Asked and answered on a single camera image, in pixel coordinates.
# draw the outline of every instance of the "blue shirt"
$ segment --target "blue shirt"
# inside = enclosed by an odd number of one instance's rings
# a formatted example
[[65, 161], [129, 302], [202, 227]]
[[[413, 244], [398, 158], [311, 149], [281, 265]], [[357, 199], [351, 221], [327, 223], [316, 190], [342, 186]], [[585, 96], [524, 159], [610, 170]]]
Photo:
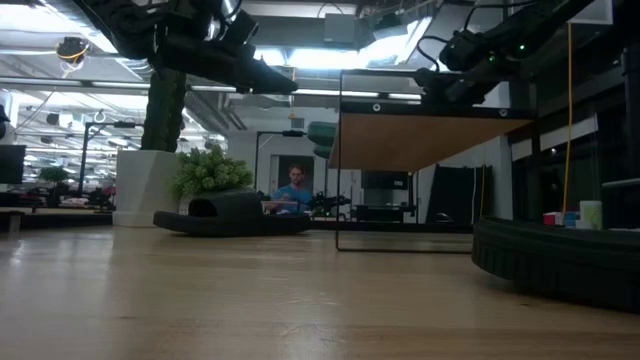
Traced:
[[[283, 186], [273, 193], [271, 197], [273, 200], [284, 200], [284, 201], [300, 201], [300, 212], [308, 210], [309, 207], [306, 205], [311, 201], [311, 191], [304, 189], [294, 189], [291, 185]], [[289, 205], [282, 204], [276, 208], [277, 211], [286, 210], [291, 213], [298, 212], [298, 205]]]

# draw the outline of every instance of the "potted plant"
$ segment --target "potted plant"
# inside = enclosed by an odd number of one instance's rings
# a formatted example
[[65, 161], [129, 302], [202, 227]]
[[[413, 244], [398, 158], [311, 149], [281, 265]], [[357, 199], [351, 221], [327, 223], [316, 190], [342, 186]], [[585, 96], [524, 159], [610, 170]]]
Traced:
[[60, 199], [56, 195], [58, 188], [62, 187], [63, 181], [69, 178], [69, 174], [64, 171], [62, 167], [48, 167], [40, 170], [40, 179], [52, 183], [53, 189], [51, 189], [51, 196], [47, 201], [47, 206], [57, 207], [60, 204]]
[[175, 198], [180, 199], [181, 214], [187, 214], [194, 196], [244, 189], [253, 183], [246, 162], [225, 158], [219, 145], [211, 151], [191, 149], [189, 154], [179, 154], [178, 159], [180, 167], [170, 187]]
[[118, 152], [114, 225], [152, 227], [156, 211], [176, 211], [167, 187], [178, 171], [175, 151], [186, 81], [185, 73], [170, 69], [156, 69], [151, 76], [141, 149]]

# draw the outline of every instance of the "green plant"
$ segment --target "green plant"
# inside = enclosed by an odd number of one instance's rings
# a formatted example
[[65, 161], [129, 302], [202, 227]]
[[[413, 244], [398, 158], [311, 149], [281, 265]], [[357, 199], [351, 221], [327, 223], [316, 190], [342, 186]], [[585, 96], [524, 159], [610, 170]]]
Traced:
[[151, 75], [141, 150], [175, 152], [178, 148], [187, 75], [156, 69]]
[[69, 174], [62, 167], [50, 167], [40, 170], [40, 179], [58, 185], [67, 180]]
[[246, 162], [226, 159], [218, 145], [211, 151], [191, 149], [191, 153], [179, 154], [178, 157], [180, 169], [171, 182], [171, 191], [178, 198], [210, 191], [242, 189], [253, 182]]

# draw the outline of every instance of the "man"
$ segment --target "man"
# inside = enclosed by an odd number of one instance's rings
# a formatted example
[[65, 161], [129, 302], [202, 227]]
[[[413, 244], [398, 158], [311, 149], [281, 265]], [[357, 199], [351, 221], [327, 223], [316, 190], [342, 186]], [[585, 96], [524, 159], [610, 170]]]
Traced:
[[[304, 168], [300, 165], [291, 165], [289, 167], [289, 179], [291, 183], [287, 186], [281, 187], [273, 193], [271, 197], [273, 200], [279, 201], [291, 201], [300, 202], [300, 212], [307, 210], [309, 207], [306, 205], [311, 201], [311, 191], [304, 188]], [[277, 212], [298, 212], [297, 204], [279, 204], [275, 207]]]

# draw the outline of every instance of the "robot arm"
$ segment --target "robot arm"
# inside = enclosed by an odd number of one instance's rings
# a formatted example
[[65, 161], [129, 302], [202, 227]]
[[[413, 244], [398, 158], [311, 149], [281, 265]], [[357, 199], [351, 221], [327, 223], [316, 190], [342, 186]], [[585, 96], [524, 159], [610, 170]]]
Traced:
[[[535, 53], [567, 21], [593, 0], [527, 1], [526, 7], [484, 33], [456, 31], [440, 53], [442, 63], [452, 71], [478, 77], [517, 75], [520, 63]], [[473, 105], [499, 82], [444, 80], [420, 69], [416, 82], [425, 88], [425, 103], [445, 102]]]
[[[223, 0], [169, 0], [137, 5], [131, 0], [74, 0], [91, 22], [129, 59], [235, 86], [239, 92], [289, 94], [295, 82], [255, 60], [248, 41], [258, 23], [239, 4], [222, 12]], [[219, 24], [210, 37], [213, 21]]]

